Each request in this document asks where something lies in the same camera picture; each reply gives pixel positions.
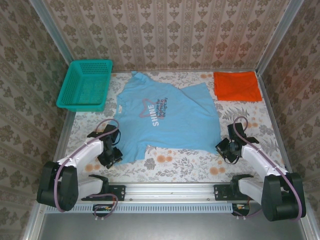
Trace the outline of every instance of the floral tablecloth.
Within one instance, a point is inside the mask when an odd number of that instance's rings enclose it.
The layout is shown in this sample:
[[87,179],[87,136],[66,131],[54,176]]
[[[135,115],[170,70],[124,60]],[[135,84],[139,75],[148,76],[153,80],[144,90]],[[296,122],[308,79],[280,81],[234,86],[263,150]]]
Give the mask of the floral tablecloth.
[[[228,137],[227,125],[238,116],[249,120],[248,137],[253,136],[281,166],[284,165],[276,136],[270,121],[264,99],[261,102],[218,101],[214,94],[213,72],[147,72],[155,81],[171,83],[178,88],[206,83],[219,114],[221,139]],[[113,73],[103,112],[77,112],[73,122],[66,154],[80,147],[87,134],[91,133],[99,122],[112,118],[116,113],[117,95],[122,92],[131,73]],[[98,159],[87,164],[82,177],[89,174],[106,176],[110,182],[228,182],[233,175],[257,175],[244,159],[231,165],[224,162],[218,154],[199,150],[171,149],[148,146],[144,160],[114,165],[110,169],[103,167]]]

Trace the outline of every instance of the light blue t-shirt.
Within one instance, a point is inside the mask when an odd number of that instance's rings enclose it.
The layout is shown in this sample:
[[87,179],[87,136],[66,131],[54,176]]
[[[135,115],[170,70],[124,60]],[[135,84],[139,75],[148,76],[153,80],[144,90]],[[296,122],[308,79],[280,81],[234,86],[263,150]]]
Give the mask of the light blue t-shirt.
[[217,153],[220,123],[205,83],[178,89],[138,72],[117,96],[120,163],[145,157],[147,145]]

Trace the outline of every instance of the wall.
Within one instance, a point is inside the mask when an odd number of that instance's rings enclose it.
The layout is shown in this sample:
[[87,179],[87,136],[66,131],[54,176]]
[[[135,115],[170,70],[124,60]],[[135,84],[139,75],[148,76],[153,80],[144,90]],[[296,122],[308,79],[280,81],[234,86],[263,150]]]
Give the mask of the wall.
[[74,59],[113,70],[254,69],[289,0],[45,0]]
[[263,80],[294,171],[320,223],[320,1],[305,0]]
[[0,239],[19,239],[66,111],[67,66],[28,0],[0,1]]

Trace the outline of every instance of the teal plastic basket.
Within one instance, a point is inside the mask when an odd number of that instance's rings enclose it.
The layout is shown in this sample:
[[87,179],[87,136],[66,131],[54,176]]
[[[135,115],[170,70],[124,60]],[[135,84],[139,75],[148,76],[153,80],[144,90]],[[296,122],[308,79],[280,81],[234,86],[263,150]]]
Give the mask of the teal plastic basket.
[[113,63],[108,59],[73,61],[56,101],[72,112],[102,112],[105,109]]

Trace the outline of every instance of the orange towel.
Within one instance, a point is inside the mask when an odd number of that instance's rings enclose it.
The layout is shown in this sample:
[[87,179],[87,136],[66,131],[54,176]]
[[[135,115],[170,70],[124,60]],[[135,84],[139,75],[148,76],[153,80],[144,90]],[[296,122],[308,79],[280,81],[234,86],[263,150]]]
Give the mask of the orange towel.
[[262,101],[258,81],[253,71],[214,72],[214,94],[220,101]]

